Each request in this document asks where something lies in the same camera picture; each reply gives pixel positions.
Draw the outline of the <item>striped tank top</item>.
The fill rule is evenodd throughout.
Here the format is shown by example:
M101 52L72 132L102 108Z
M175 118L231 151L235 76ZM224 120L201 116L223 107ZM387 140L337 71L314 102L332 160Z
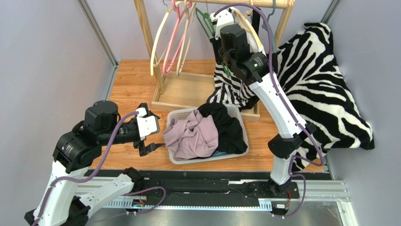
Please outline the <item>striped tank top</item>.
M235 9L235 7L230 7L227 10L231 12L234 18L234 24L238 24L234 14ZM249 89L248 86L246 86L245 83L243 83L241 79L235 77L233 72L230 72L230 75L231 76L228 77L222 69L214 71L215 90L208 97L207 102L234 104L237 105L240 110L253 108L259 101L259 98Z

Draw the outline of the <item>mauve pink tank top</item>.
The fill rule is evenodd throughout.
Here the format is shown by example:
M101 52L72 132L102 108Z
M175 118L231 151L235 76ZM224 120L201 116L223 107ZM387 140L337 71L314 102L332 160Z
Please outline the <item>mauve pink tank top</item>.
M185 119L171 119L162 134L166 148L180 161L208 158L217 149L218 131L211 116L193 110Z

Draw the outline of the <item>black tank top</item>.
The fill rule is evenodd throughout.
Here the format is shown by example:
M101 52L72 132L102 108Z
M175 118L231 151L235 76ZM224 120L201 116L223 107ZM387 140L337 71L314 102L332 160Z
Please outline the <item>black tank top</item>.
M243 154L248 145L243 140L243 129L239 120L228 114L222 103L205 103L198 107L203 117L211 116L218 131L216 151L227 154Z

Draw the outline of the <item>light pink hanger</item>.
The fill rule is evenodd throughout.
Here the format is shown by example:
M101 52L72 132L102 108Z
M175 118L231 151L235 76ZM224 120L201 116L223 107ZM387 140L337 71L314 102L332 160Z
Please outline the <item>light pink hanger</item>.
M186 18L187 20L185 22L184 34L182 36L181 48L177 60L176 77L180 77L191 44L192 31L193 31L193 17L195 14L196 3L191 3L190 6L186 6L185 9L187 11L187 18Z

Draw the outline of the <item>wooden clothes rack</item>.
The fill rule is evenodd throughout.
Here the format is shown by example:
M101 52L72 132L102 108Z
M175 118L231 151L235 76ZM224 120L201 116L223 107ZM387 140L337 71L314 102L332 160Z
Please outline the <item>wooden clothes rack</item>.
M159 39L154 39L152 36L144 1L136 0L134 3L148 54L151 63L153 63L157 59L155 47ZM295 1L255 0L253 4L260 8L276 7L282 9L282 14L274 35L276 44L279 44ZM183 72L179 77L176 77L173 73L163 75L160 68L153 65L151 74L155 76L157 85L151 101L152 107L160 110L173 111L198 107L205 103L209 93L214 89L214 79L211 75L205 74L208 64L204 61L197 61L194 67L196 73Z

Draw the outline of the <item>beige wooden hanger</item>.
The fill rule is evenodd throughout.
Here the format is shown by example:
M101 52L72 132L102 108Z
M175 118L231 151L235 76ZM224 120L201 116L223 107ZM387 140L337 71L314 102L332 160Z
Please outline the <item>beige wooden hanger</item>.
M234 14L235 14L238 24L247 33L247 37L249 38L249 41L250 41L250 50L254 50L256 52L262 52L263 54L265 54L264 46L263 46L262 42L260 41L258 34L255 31L255 29L253 28L251 22L248 20L248 16L251 16L252 13L253 13L253 9L250 9L245 14L242 14L238 9L234 10Z

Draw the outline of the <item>cream hanger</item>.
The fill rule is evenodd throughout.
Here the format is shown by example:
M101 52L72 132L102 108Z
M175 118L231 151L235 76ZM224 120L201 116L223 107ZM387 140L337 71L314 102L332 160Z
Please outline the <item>cream hanger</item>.
M160 59L159 58L156 59L157 58L156 57L156 50L157 50L157 47L158 47L158 44L159 44L159 39L161 37L161 33L162 33L162 31L163 31L163 29L165 27L165 23L167 22L167 19L170 16L171 13L173 13L173 11L172 11L172 9L170 7L170 8L167 9L167 11L166 11L166 13L165 13L165 15L164 15L164 17L162 19L162 22L161 22L161 24L160 24L160 26L159 26L159 28L157 30L156 37L154 39L154 43L153 43L153 47L152 47L152 51L151 51L151 56L150 56L150 75L151 76L155 76L156 75L156 73L155 73L156 68L159 68L159 65L160 65ZM162 53L161 57L165 56L165 53L167 52L166 48L167 47L165 47L165 50Z

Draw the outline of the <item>white plastic basket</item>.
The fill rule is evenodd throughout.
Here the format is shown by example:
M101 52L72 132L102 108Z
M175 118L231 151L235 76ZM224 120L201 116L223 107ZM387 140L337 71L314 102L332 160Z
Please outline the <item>white plastic basket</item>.
M242 115L233 104L171 111L162 136L174 164L235 158L249 152Z

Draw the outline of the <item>green hanger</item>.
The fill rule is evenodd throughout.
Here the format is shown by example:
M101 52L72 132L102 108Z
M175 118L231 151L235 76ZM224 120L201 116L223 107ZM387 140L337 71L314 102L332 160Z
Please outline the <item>green hanger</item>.
M210 15L208 13L204 13L202 12L199 8L195 9L195 13L196 13L196 17L200 23L200 25L202 26L207 39L210 42L210 38L214 37L215 35L215 28L213 26L213 23L210 19ZM225 74L230 77L230 72L225 72Z

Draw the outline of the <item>blue tank top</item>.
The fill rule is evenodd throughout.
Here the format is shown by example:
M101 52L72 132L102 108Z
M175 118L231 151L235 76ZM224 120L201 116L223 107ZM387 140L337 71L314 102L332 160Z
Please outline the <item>blue tank top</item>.
M225 156L228 155L227 152L220 152L218 150L214 151L213 154L211 155L211 157L219 157L219 156Z

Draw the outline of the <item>zebra print blanket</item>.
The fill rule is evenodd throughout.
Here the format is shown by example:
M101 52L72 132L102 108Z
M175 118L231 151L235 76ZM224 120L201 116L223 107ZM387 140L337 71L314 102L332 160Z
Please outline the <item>zebra print blanket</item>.
M304 29L278 48L278 80L293 107L316 126L297 151L292 171L303 170L338 148L375 147L372 126L362 118L334 55L331 29L305 23Z

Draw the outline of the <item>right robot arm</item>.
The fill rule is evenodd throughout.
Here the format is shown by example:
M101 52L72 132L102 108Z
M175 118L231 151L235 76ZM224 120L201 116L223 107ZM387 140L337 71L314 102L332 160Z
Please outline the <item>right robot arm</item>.
M256 94L277 126L278 135L268 142L274 155L268 189L274 196L285 194L291 182L293 158L316 127L296 112L283 92L273 70L271 53L252 52L247 33L238 24L221 28L220 41L222 61Z

